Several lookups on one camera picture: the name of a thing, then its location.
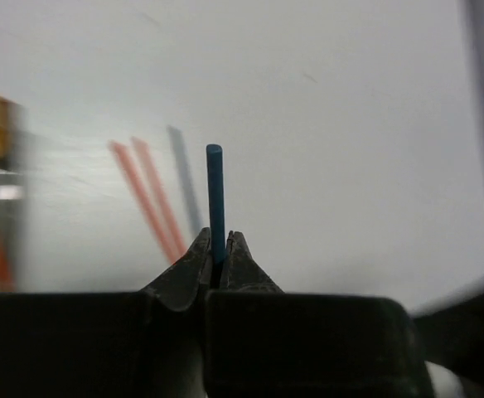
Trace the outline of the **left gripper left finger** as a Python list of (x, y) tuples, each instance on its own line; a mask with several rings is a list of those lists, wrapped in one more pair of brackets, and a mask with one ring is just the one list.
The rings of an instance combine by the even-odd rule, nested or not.
[(211, 229), (204, 227), (185, 254), (140, 292), (168, 311), (187, 311), (196, 301), (210, 248)]

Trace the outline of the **blue plastic knife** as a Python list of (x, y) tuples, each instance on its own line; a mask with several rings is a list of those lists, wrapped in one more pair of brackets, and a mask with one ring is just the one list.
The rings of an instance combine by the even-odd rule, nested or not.
[(206, 146), (207, 187), (211, 229), (211, 254), (217, 267), (225, 258), (225, 199), (223, 150), (219, 144)]

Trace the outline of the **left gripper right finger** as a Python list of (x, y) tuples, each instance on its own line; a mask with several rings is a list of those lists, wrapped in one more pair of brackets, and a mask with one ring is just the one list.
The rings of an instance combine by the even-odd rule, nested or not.
[(228, 235), (219, 289), (237, 292), (283, 293), (254, 261), (247, 241), (243, 233), (239, 231), (231, 231)]

